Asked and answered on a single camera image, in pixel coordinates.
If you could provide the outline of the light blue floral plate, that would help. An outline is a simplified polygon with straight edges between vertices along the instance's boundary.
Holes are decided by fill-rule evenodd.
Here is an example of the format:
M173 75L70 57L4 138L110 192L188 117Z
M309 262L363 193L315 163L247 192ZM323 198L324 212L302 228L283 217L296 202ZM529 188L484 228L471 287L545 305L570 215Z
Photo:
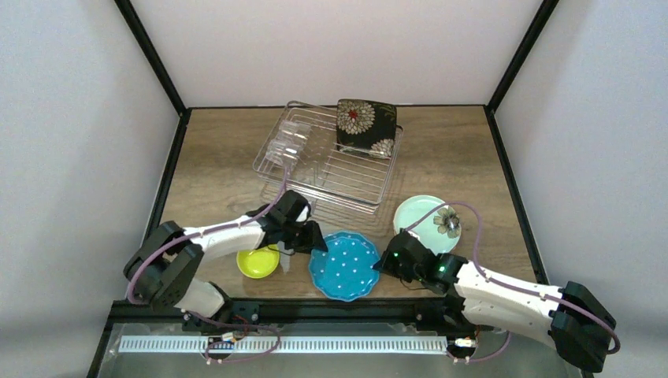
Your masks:
M403 201L395 211L393 228L395 234L419 221L429 211L444 203L431 195L416 195ZM421 243L435 255L447 254L458 244L462 225L457 212L443 206L430 213L424 220L410 229Z

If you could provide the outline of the clear plastic glass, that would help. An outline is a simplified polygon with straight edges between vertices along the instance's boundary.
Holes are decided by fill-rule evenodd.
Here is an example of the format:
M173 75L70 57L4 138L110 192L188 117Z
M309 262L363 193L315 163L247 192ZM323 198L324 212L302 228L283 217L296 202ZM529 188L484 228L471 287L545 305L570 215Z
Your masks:
M276 137L287 143L303 147L306 145L311 131L311 126L303 122L283 120L279 124Z
M271 139L265 150L265 159L285 169L293 169L302 150L302 143L289 139Z

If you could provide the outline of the metal wire dish rack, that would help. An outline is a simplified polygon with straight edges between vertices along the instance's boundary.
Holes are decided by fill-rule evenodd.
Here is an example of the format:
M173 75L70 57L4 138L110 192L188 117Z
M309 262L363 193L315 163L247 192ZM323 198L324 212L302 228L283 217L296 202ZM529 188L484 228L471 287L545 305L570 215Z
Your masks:
M283 120L311 126L307 143L293 169L285 169L265 159L268 143L277 139L279 124ZM254 159L253 169L266 182L285 183L289 189L309 198L373 214L389 187L402 137L403 127L398 126L389 159L344 153L336 149L336 109L290 101Z

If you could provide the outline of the black floral square plate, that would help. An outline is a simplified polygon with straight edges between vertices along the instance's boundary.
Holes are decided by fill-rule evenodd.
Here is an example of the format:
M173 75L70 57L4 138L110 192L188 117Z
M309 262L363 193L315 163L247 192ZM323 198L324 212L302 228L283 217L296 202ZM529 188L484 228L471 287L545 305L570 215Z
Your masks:
M336 149L389 159L395 146L397 107L386 102L341 98L336 107Z

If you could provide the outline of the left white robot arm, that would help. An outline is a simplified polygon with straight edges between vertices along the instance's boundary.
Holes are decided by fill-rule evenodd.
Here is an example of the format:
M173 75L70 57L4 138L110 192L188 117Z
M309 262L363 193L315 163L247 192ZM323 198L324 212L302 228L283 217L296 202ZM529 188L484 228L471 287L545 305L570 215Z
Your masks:
M311 204L288 190L270 203L235 220L199 228L182 228L174 221L160 224L126 263L127 300L154 311L179 309L224 323L232 301L215 283L196 278L199 266L240 251L275 245L291 253L327 250Z

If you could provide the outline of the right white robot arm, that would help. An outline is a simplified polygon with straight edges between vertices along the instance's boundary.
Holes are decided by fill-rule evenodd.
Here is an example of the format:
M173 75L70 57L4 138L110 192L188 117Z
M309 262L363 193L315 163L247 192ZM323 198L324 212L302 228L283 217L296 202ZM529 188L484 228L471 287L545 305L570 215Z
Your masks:
M558 287L498 274L472 259L434 254L409 232L395 235L373 267L455 301L453 321L534 339L581 370L602 372L607 356L618 351L615 319L580 283Z

